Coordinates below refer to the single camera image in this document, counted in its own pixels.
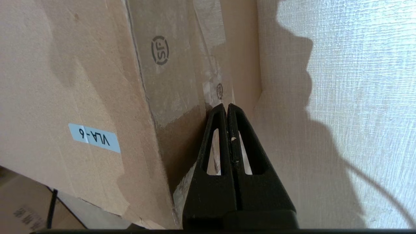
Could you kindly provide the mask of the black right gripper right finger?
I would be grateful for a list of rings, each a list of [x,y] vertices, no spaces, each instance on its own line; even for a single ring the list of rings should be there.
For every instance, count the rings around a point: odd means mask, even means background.
[[[230,104],[227,116],[237,208],[244,211],[284,210],[296,213],[244,111]]]

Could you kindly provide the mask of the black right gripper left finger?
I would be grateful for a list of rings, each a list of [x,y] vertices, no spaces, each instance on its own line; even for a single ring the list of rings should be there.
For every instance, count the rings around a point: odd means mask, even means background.
[[[199,156],[184,205],[184,214],[225,214],[236,209],[230,138],[223,104],[208,116]],[[209,175],[207,167],[214,131],[219,134],[220,175]]]

